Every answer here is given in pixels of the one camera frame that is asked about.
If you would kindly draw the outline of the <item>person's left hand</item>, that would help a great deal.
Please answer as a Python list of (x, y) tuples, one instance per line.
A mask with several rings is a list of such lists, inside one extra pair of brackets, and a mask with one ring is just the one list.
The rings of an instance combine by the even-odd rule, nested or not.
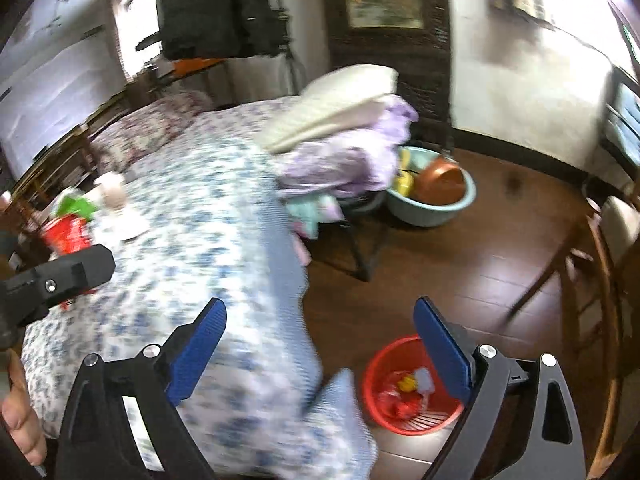
[(23, 364), (14, 350), (8, 351), (9, 393), (1, 403), (1, 411), (9, 435), (32, 466), (42, 466), (47, 457), (46, 437), (30, 404)]

